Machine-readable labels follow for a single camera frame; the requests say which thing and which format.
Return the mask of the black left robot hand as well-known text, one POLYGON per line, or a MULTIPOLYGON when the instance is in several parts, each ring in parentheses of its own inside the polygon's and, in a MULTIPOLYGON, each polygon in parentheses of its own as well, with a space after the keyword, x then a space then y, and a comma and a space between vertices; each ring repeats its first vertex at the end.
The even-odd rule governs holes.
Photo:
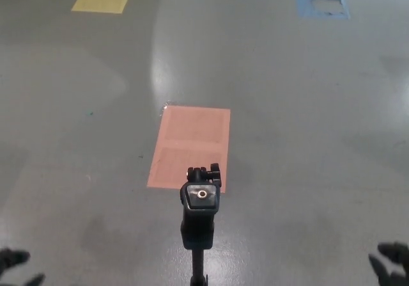
MULTIPOLYGON (((29 261, 31 257, 30 252, 26 250, 13 250, 10 248, 1 249, 1 276, 7 270, 14 267, 23 265, 29 261)), ((24 282, 23 286, 40 286, 43 285, 45 275, 43 273, 38 273, 34 275, 31 279, 24 282)))

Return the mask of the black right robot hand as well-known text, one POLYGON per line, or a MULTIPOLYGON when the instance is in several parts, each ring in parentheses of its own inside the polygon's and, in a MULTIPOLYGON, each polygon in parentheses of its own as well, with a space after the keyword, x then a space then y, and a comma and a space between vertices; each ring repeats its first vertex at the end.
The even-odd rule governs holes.
POLYGON ((369 263, 378 279, 380 286, 408 286, 408 246, 401 242, 381 242, 378 251, 393 264, 400 265, 404 274, 388 272, 381 260, 373 254, 368 255, 369 263))

